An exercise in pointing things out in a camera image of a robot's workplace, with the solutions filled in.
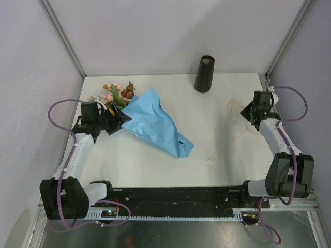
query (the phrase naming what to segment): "blue cloth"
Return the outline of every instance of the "blue cloth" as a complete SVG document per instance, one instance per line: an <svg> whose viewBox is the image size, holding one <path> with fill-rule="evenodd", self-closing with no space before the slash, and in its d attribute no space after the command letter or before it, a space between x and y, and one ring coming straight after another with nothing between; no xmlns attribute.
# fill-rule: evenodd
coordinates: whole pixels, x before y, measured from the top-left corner
<svg viewBox="0 0 331 248"><path fill-rule="evenodd" d="M194 144L177 131L171 117L161 108L152 89L138 98L133 96L122 112L132 118L122 128L178 158L188 157Z"/></svg>

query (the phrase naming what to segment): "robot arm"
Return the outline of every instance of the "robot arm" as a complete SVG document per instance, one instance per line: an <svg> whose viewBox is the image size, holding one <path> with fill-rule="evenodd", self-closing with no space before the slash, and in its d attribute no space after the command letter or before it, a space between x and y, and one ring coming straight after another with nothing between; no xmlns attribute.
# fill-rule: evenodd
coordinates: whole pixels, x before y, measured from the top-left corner
<svg viewBox="0 0 331 248"><path fill-rule="evenodd" d="M294 197L305 198L309 195L314 159L304 155L293 144L280 117L272 112L272 107L278 101L273 87L269 91L255 91L253 101L241 112L242 116L255 126L271 149L274 159L267 173L266 179L249 181L248 194L250 196L289 197L293 185L293 155L288 147L291 146L297 161L297 180Z"/></svg>
<svg viewBox="0 0 331 248"><path fill-rule="evenodd" d="M40 184L41 198L47 218L50 220L60 219L57 208L57 186L62 172L64 175L61 180L61 203L65 219L86 217L89 206L105 197L110 197L112 192L109 181L91 182L89 186L83 188L80 185L82 170L100 132L106 130L107 134L111 135L131 118L118 110L115 105L111 105L111 110L104 109L103 106L98 109L97 102L82 103L81 113L72 129L77 140L75 144L72 141L70 147L76 148L73 152L67 149L52 179L43 180Z"/></svg>

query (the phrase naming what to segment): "black cylinder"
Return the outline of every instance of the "black cylinder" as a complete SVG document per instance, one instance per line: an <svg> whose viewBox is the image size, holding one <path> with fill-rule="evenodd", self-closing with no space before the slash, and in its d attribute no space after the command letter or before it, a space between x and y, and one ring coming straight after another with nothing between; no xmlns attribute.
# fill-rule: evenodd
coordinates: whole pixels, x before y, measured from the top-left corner
<svg viewBox="0 0 331 248"><path fill-rule="evenodd" d="M214 74L213 57L205 55L201 58L194 87L198 92L205 93L212 87Z"/></svg>

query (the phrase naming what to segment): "gray floor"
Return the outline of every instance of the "gray floor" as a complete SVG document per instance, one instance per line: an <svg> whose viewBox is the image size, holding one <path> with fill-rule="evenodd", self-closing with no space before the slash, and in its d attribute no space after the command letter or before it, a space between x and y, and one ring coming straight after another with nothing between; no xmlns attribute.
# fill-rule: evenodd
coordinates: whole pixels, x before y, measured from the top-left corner
<svg viewBox="0 0 331 248"><path fill-rule="evenodd" d="M46 228L42 247L317 247L306 212L265 212L264 218L279 232L281 245L272 244L262 227L240 222L130 221L118 227L89 224L64 234ZM62 229L59 221L50 224Z"/></svg>

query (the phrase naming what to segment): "gray wall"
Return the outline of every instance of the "gray wall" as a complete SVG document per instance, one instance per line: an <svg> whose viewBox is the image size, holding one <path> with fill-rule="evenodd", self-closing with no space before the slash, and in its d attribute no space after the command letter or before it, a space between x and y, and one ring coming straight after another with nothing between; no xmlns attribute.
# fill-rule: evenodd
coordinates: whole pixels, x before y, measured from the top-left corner
<svg viewBox="0 0 331 248"><path fill-rule="evenodd" d="M50 0L87 75L265 72L304 0Z"/></svg>
<svg viewBox="0 0 331 248"><path fill-rule="evenodd" d="M305 119L286 124L293 141L314 156L313 187L331 233L331 1L317 0L280 64L272 74L275 85L287 85L306 96ZM280 94L283 117L297 117L304 105L297 96Z"/></svg>
<svg viewBox="0 0 331 248"><path fill-rule="evenodd" d="M67 137L47 110L77 98L82 79L37 0L2 0L0 20L0 247L17 248ZM73 109L60 106L54 119L69 126Z"/></svg>

